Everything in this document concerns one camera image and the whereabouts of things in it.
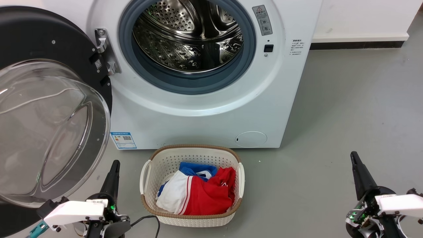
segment white plastic basket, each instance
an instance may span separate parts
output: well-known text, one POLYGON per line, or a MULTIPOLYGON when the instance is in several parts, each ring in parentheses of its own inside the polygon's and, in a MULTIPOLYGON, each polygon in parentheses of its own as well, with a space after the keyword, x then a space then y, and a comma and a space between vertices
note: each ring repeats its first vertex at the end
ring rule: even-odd
POLYGON ((181 227, 218 227, 226 225, 241 205, 244 194, 244 167, 238 155, 225 147, 208 145, 171 145, 154 152, 144 164, 140 177, 141 201, 148 212, 156 215, 162 223, 181 227), (179 169, 181 162, 213 165, 217 168, 232 167, 236 171, 235 201, 224 214, 208 216, 176 215, 156 205, 156 194, 166 177, 179 169))

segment brown basket rim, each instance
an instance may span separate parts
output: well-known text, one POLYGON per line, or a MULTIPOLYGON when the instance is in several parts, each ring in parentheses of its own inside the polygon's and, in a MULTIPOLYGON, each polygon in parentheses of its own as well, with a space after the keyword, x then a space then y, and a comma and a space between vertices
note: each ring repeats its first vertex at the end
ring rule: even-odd
MULTIPOLYGON (((204 149, 219 149, 219 150, 224 150, 224 151, 227 151, 227 152, 231 153, 236 158, 236 161, 238 161, 238 163, 241 162, 241 159, 239 158, 239 156, 233 150, 231 150, 229 148, 220 147, 220 146, 212 146, 212 145, 202 145, 202 144, 178 144, 178 145, 163 146, 162 148, 157 149, 153 153, 153 155, 150 157, 150 160, 152 161, 156 157, 156 155, 159 154, 163 150, 166 150, 166 149, 176 149, 176 148, 204 148, 204 149)), ((141 195, 141 202, 143 203, 145 209, 149 213, 151 213, 153 215, 156 215, 156 216, 163 216, 163 217, 169 217, 169 218, 178 218, 178 219, 218 219, 218 218, 225 218, 227 216, 230 216, 230 215, 234 214, 236 212, 236 210, 238 210, 239 206, 241 205, 242 198, 240 197, 238 199, 238 202, 233 207, 233 209, 231 209, 228 212, 225 212, 223 214, 205 215, 205 216, 177 215, 177 214, 171 214, 171 213, 157 212, 157 211, 153 210, 147 204, 146 197, 144 196, 144 194, 141 195)))

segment red garment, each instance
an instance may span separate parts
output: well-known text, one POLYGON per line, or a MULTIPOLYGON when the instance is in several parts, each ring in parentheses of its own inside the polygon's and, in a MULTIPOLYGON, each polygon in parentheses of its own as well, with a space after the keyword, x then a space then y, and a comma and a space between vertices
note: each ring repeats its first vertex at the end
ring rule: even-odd
POLYGON ((235 170, 219 168, 217 174, 204 182, 193 176, 188 183, 184 215, 216 215, 225 213, 235 200, 235 170))

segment black baseboard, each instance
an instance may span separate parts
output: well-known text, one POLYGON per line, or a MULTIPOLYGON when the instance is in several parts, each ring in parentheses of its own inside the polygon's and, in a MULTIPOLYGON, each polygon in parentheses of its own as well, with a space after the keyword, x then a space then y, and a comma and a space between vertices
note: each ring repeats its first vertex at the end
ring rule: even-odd
POLYGON ((349 49, 401 48, 402 44, 404 44, 404 41, 311 43, 310 50, 349 50, 349 49))

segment basket handle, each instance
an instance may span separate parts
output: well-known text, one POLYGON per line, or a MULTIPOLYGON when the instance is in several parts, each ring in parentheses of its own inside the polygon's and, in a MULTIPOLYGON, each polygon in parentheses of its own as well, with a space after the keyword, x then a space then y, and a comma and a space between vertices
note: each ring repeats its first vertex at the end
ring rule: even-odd
POLYGON ((245 173, 244 173, 244 166, 242 163, 238 163, 238 175, 239 175, 239 197, 242 198, 244 195, 244 185, 245 185, 245 173))
POLYGON ((148 177, 150 175, 150 169, 151 169, 151 160, 147 160, 147 162, 144 164, 143 169, 141 170, 141 177, 140 177, 140 193, 141 195, 144 194, 144 184, 147 185, 148 183, 148 177), (147 180, 144 182, 144 177, 146 174, 146 170, 148 167, 148 173, 147 173, 147 180))

